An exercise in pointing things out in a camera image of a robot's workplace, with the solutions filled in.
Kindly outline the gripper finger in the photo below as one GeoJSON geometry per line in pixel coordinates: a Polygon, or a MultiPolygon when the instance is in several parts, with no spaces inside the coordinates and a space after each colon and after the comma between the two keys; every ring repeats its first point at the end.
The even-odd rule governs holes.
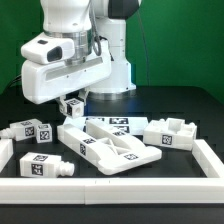
{"type": "Polygon", "coordinates": [[[88,97],[88,94],[89,94],[89,90],[84,88],[79,91],[78,97],[82,99],[83,101],[85,101],[88,97]]]}
{"type": "Polygon", "coordinates": [[[58,97],[58,98],[56,99],[56,102],[57,102],[58,105],[59,105],[59,111],[60,111],[63,115],[67,116],[67,115],[68,115],[68,113],[67,113],[67,104],[66,104],[66,102],[65,102],[65,99],[66,99],[65,96],[60,96],[60,97],[58,97]]]}

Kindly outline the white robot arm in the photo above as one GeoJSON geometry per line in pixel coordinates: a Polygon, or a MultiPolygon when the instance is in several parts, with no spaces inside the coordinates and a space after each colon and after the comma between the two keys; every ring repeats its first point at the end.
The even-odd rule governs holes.
{"type": "Polygon", "coordinates": [[[40,0],[43,32],[21,47],[24,97],[56,100],[84,115],[86,98],[113,100],[135,90],[125,56],[126,20],[142,0],[40,0]]]}

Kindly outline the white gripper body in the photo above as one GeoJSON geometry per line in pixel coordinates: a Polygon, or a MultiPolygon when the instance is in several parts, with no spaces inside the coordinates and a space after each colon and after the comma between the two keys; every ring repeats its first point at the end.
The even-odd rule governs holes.
{"type": "Polygon", "coordinates": [[[102,81],[110,73],[108,50],[99,57],[91,54],[86,62],[79,65],[68,66],[64,61],[39,65],[25,61],[22,66],[23,95],[31,102],[41,104],[102,81]]]}

